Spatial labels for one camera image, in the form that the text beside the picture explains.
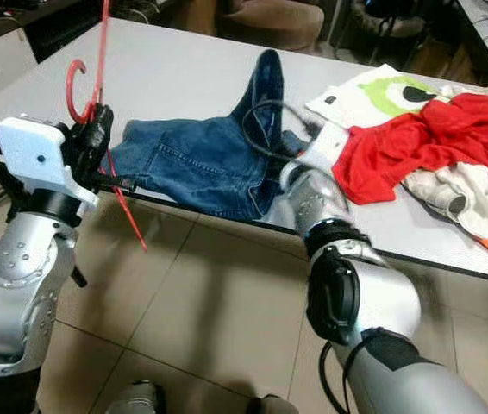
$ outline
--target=blue jeans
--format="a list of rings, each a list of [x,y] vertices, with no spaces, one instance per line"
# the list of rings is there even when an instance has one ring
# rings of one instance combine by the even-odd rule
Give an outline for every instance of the blue jeans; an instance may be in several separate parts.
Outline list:
[[[258,59],[252,78],[229,116],[205,121],[130,121],[123,143],[112,155],[120,177],[139,187],[161,192],[213,216],[254,219],[266,214],[279,192],[282,164],[246,143],[242,117],[266,99],[283,100],[280,59],[267,50]],[[247,121],[251,138],[280,152],[298,139],[281,131],[282,110],[267,107]]]

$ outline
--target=red cloth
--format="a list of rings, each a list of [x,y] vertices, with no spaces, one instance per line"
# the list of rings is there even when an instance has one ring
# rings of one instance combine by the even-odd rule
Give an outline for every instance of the red cloth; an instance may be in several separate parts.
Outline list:
[[[434,171],[458,161],[488,166],[487,96],[433,100],[419,115],[352,127],[332,172],[352,201],[366,204],[394,200],[393,187],[417,168]]]

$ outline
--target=tiled floor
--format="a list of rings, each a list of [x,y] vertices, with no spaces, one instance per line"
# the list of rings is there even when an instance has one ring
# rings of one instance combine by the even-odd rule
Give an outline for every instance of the tiled floor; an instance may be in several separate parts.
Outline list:
[[[303,414],[332,412],[316,372],[322,340],[303,317],[308,263],[299,239],[133,205],[147,254],[113,197],[80,229],[78,265],[90,283],[82,290],[68,280],[62,291],[44,414],[104,413],[143,378],[165,387],[171,414],[244,413],[249,397],[269,392]],[[488,281],[393,265],[421,295],[418,347],[488,402]],[[328,363],[340,398],[341,369]]]

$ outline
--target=brown chair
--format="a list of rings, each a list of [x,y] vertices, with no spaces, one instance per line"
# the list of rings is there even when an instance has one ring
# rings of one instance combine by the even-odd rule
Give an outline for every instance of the brown chair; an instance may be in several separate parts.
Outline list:
[[[220,1],[218,34],[265,47],[309,51],[324,21],[317,3],[317,0]]]

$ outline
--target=denim pants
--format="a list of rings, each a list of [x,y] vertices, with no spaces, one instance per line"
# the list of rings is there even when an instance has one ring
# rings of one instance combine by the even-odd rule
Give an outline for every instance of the denim pants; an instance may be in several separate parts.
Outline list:
[[[206,214],[231,219],[265,215],[277,193],[283,166],[245,141],[242,117],[266,99],[283,100],[280,59],[273,50],[259,57],[248,88],[226,117],[204,121],[130,121],[123,142],[113,149],[117,174],[144,189],[161,192]],[[281,131],[277,106],[254,112],[247,121],[251,138],[282,152],[298,139]]]

